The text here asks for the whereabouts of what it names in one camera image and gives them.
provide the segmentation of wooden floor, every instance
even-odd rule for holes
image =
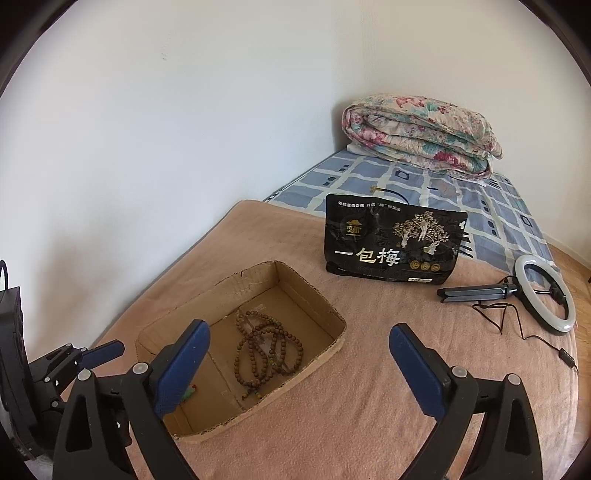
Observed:
[[[587,282],[591,271],[561,250],[552,246],[550,250],[577,307],[578,328],[574,337],[579,367],[579,404],[570,452],[572,462],[591,436],[591,284]]]

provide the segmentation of white wall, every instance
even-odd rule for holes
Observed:
[[[590,87],[517,0],[79,0],[0,99],[0,257],[30,357],[90,344],[236,201],[342,147],[340,111],[379,91],[483,113],[499,171],[591,262]]]

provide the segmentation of gold logo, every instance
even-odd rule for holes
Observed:
[[[359,220],[350,220],[347,222],[347,235],[361,236],[361,227],[363,225]]]

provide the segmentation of blue checkered bed sheet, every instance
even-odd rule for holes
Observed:
[[[467,253],[511,273],[515,259],[534,254],[556,265],[550,249],[525,202],[509,179],[493,174],[484,185],[453,179],[419,167],[376,157],[335,153],[270,195],[265,201],[316,216],[325,216],[329,193],[358,194],[400,201],[395,190],[412,205],[468,214]]]

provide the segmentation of baseboard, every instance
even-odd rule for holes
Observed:
[[[585,267],[587,267],[588,269],[591,270],[591,261],[581,257],[577,252],[575,252],[573,249],[571,249],[570,247],[567,247],[565,244],[563,244],[561,241],[556,240],[556,238],[553,238],[551,235],[548,235],[547,233],[544,233],[544,238],[546,239],[546,241],[552,245],[553,247],[558,248],[559,250],[562,250],[565,254],[567,254],[568,256],[574,258],[577,262],[579,262],[581,265],[584,265]]]

